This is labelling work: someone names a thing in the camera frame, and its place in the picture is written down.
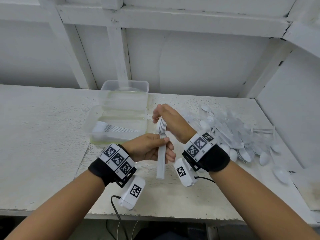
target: human hand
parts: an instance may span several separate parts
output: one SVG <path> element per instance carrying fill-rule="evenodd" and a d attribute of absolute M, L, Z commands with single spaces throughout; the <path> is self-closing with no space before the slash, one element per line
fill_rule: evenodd
<path fill-rule="evenodd" d="M 167 131 L 170 131 L 183 144 L 197 133 L 175 109 L 167 104 L 158 104 L 153 111 L 153 122 L 157 123 L 161 116 L 167 123 Z"/>
<path fill-rule="evenodd" d="M 165 162 L 174 162 L 176 154 L 173 152 L 174 146 L 169 141 L 169 137 L 160 139 L 160 135 L 147 133 L 133 140 L 127 141 L 122 146 L 127 150 L 133 161 L 158 160 L 158 149 L 166 145 Z"/>

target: transparent plastic box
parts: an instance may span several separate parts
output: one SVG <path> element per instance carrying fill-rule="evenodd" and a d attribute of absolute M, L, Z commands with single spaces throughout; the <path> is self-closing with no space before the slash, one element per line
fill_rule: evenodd
<path fill-rule="evenodd" d="M 100 105 L 115 109 L 144 110 L 148 104 L 147 81 L 106 81 L 98 95 Z"/>
<path fill-rule="evenodd" d="M 93 144 L 121 143 L 145 134 L 147 131 L 147 117 L 147 109 L 141 111 L 125 110 L 114 109 L 108 105 L 97 105 L 90 110 L 83 129 Z M 137 132 L 96 132 L 94 129 L 98 121 L 112 126 L 137 130 Z"/>

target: white sensor device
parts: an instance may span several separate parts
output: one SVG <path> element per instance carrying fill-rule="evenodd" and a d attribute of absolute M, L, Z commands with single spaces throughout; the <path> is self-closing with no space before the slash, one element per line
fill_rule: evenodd
<path fill-rule="evenodd" d="M 198 179 L 195 178 L 198 174 L 191 168 L 184 158 L 176 160 L 174 168 L 184 187 L 193 186 L 198 181 Z"/>
<path fill-rule="evenodd" d="M 142 177 L 133 175 L 124 186 L 125 191 L 119 199 L 118 204 L 122 207 L 132 210 L 145 186 L 146 181 Z"/>

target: forearm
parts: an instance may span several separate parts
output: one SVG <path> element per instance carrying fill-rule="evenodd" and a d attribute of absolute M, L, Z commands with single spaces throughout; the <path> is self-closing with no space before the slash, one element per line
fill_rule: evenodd
<path fill-rule="evenodd" d="M 27 217 L 7 240 L 68 239 L 105 189 L 86 170 Z"/>
<path fill-rule="evenodd" d="M 285 202 L 236 163 L 230 161 L 210 176 L 260 239 L 320 239 Z"/>

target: plastic tray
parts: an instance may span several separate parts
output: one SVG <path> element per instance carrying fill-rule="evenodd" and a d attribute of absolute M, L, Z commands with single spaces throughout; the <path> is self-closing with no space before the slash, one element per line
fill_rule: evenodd
<path fill-rule="evenodd" d="M 147 110 L 121 110 L 108 105 L 94 106 L 87 117 L 83 129 L 93 144 L 116 143 L 132 140 L 147 131 Z M 97 121 L 109 125 L 138 130 L 139 132 L 94 132 Z"/>
<path fill-rule="evenodd" d="M 106 81 L 98 95 L 100 105 L 114 109 L 144 110 L 148 104 L 147 81 Z"/>

